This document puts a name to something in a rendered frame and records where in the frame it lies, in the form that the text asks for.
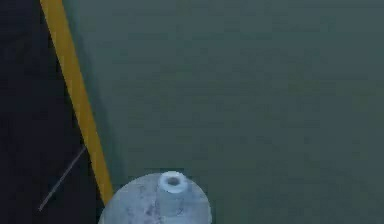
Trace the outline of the pale grey round table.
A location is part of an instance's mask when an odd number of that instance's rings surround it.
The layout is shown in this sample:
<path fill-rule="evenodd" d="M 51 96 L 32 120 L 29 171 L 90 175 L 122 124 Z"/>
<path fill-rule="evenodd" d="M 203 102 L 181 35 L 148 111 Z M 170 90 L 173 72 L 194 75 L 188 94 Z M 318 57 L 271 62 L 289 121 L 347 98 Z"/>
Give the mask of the pale grey round table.
<path fill-rule="evenodd" d="M 186 191 L 171 194 L 159 188 L 161 174 L 147 174 L 121 187 L 98 224 L 212 224 L 209 199 L 198 184 L 186 177 Z"/>

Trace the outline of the white toilet tissue roll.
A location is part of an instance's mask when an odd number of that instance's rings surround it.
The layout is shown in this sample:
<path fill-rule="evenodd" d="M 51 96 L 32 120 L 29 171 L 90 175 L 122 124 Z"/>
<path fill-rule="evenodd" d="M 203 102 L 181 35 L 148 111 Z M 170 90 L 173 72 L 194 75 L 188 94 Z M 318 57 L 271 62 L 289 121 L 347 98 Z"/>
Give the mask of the white toilet tissue roll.
<path fill-rule="evenodd" d="M 188 181 L 183 173 L 167 171 L 160 175 L 158 185 L 160 189 L 168 193 L 179 194 L 186 191 L 188 188 Z"/>

